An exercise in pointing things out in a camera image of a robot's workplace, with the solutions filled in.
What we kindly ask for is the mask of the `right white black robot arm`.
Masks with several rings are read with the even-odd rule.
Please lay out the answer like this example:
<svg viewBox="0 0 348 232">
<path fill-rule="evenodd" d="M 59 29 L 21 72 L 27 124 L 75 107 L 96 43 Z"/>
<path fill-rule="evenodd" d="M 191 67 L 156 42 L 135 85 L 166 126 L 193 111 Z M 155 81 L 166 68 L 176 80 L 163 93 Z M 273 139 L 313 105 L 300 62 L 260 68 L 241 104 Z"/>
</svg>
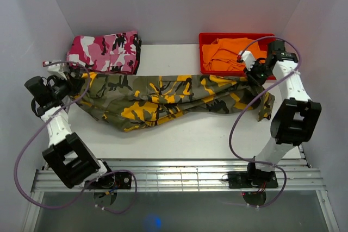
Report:
<svg viewBox="0 0 348 232">
<path fill-rule="evenodd" d="M 250 51 L 241 51 L 238 61 L 245 64 L 244 72 L 251 83 L 263 85 L 269 76 L 274 76 L 282 103 L 271 122 L 270 140 L 248 163 L 247 170 L 237 175 L 236 182 L 243 188 L 277 188 L 275 166 L 293 147 L 310 140 L 322 107 L 305 91 L 297 70 L 299 56 L 287 52 L 284 41 L 270 42 L 266 58 L 256 59 Z"/>
</svg>

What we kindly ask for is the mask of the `yellow camouflage trousers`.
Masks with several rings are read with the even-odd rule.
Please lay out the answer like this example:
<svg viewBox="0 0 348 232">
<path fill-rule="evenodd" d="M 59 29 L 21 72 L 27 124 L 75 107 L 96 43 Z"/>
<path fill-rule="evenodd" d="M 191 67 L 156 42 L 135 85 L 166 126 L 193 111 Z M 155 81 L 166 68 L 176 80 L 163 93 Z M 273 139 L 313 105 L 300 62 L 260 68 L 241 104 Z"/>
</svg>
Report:
<svg viewBox="0 0 348 232">
<path fill-rule="evenodd" d="M 136 76 L 75 69 L 72 78 L 77 93 L 71 98 L 77 105 L 124 132 L 159 126 L 189 112 L 227 115 L 256 109 L 258 121 L 268 120 L 275 101 L 245 77 Z"/>
</svg>

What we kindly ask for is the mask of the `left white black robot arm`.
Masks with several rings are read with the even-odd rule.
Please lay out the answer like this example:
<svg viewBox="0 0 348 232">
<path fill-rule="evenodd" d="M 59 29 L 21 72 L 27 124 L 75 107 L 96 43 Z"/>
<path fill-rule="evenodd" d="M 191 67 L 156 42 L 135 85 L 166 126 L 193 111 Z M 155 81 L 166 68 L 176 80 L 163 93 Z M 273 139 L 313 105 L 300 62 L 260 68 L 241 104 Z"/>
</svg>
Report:
<svg viewBox="0 0 348 232">
<path fill-rule="evenodd" d="M 77 94 L 83 81 L 72 76 L 49 76 L 44 81 L 36 76 L 27 80 L 24 86 L 33 95 L 32 111 L 47 123 L 49 143 L 42 156 L 64 185 L 71 189 L 95 178 L 97 187 L 112 187 L 115 174 L 71 130 L 68 113 L 63 109 L 63 99 Z"/>
</svg>

